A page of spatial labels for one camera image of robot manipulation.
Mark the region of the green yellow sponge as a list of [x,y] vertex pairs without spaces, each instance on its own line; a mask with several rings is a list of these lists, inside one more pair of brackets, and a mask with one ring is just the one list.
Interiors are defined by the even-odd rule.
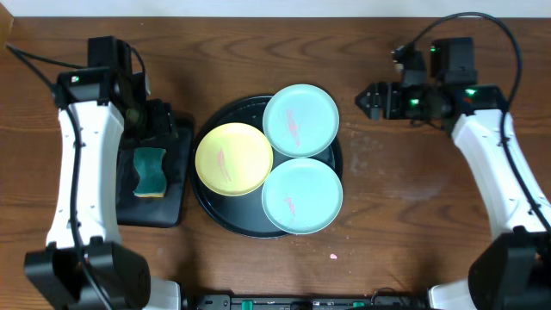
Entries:
[[167,178],[163,172],[163,148],[141,147],[134,150],[133,166],[139,181],[133,194],[139,198],[162,198],[167,190]]

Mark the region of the yellow plate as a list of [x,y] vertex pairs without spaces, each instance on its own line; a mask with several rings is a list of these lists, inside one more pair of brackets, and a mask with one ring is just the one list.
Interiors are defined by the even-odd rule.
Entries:
[[258,189],[272,171],[274,154],[266,136],[244,123],[227,123],[209,131],[195,153],[195,169],[208,189],[241,196]]

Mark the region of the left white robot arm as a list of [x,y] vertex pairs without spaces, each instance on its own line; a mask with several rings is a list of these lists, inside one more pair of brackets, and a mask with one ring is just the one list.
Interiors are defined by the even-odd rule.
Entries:
[[124,247],[116,165],[135,75],[109,67],[65,72],[54,88],[62,134],[58,202],[46,246],[24,272],[55,309],[180,309],[178,283],[151,275]]

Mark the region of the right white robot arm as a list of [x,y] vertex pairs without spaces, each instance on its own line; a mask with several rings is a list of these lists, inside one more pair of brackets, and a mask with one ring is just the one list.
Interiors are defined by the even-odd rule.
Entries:
[[472,171],[492,242],[467,278],[428,291],[435,309],[548,309],[550,203],[520,150],[496,85],[374,83],[355,99],[371,120],[441,121]]

